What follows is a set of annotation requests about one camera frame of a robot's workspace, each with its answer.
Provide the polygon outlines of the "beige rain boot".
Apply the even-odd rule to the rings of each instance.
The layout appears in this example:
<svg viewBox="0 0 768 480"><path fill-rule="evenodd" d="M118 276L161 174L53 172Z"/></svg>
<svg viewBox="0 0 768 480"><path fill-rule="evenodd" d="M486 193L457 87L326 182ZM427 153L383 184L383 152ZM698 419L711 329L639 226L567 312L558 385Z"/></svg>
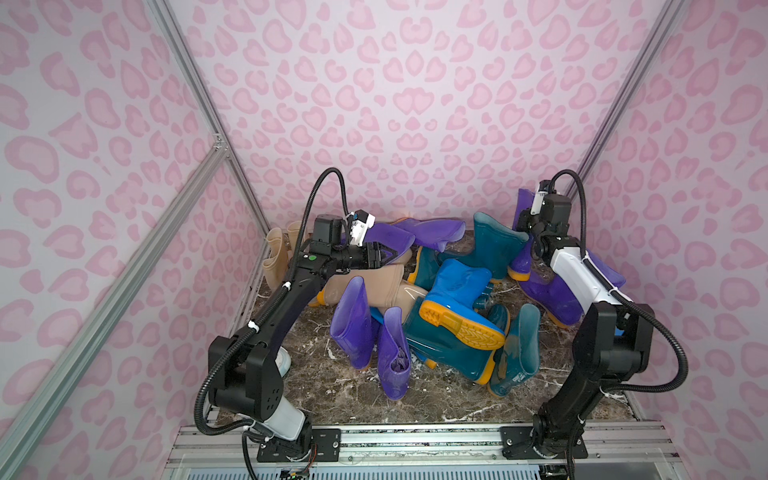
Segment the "beige rain boot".
<svg viewBox="0 0 768 480"><path fill-rule="evenodd" d="M287 226L286 233L289 240L288 259L292 260L293 255L301 247L302 242L305 240L306 234L300 236L301 233L301 220L296 220Z"/></svg>
<svg viewBox="0 0 768 480"><path fill-rule="evenodd" d="M416 301L428 292L403 279L405 266L394 264L371 270L351 270L348 274L334 275L318 293L310 306L333 306L339 303L346 287L355 277L363 279L370 307L384 313L390 307L400 307L405 317Z"/></svg>
<svg viewBox="0 0 768 480"><path fill-rule="evenodd" d="M262 261L262 270L268 287L271 291L276 291L282 285L288 268L288 251L282 229L272 228L266 236L266 241L269 253Z"/></svg>

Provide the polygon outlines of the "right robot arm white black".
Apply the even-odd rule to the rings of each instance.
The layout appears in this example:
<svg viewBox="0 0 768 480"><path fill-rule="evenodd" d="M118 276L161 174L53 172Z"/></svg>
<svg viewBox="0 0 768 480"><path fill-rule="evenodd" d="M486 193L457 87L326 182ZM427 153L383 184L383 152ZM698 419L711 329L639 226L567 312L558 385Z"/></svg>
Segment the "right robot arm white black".
<svg viewBox="0 0 768 480"><path fill-rule="evenodd" d="M557 394L534 416L530 449L542 458L569 457L585 420L604 394L625 390L649 360L653 311L620 293L568 234L569 207L528 208L517 229L534 239L534 251L564 280L584 318L572 343L573 367Z"/></svg>

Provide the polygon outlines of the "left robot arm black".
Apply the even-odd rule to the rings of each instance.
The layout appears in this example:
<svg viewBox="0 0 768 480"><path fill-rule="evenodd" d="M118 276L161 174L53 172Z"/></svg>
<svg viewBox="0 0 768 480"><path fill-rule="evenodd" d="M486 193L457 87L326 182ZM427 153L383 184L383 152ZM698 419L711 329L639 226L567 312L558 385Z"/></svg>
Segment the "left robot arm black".
<svg viewBox="0 0 768 480"><path fill-rule="evenodd" d="M276 359L286 335L332 276L378 269L397 256L395 249L378 242L356 246L306 241L294 254L285 282L257 318L210 345L208 375L194 404L196 428L214 436L249 427L269 437L299 439L311 423L284 396Z"/></svg>

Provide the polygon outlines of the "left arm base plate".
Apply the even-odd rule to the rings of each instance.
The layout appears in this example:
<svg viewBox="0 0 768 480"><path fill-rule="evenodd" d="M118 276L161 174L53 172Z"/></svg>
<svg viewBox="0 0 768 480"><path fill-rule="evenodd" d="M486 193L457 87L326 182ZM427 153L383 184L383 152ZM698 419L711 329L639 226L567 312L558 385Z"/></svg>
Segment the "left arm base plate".
<svg viewBox="0 0 768 480"><path fill-rule="evenodd" d="M274 437L257 453L259 463L336 462L341 447L338 428L304 428L295 440Z"/></svg>

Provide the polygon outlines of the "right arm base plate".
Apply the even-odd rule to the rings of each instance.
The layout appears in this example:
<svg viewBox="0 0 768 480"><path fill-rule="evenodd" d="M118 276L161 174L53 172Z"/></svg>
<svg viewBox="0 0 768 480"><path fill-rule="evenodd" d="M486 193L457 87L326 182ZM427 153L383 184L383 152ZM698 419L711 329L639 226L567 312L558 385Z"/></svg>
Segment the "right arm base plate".
<svg viewBox="0 0 768 480"><path fill-rule="evenodd" d="M500 428L502 455L507 460L562 460L567 448L577 460L589 454L583 439L584 427L577 424L564 431L544 432L532 425L502 426Z"/></svg>

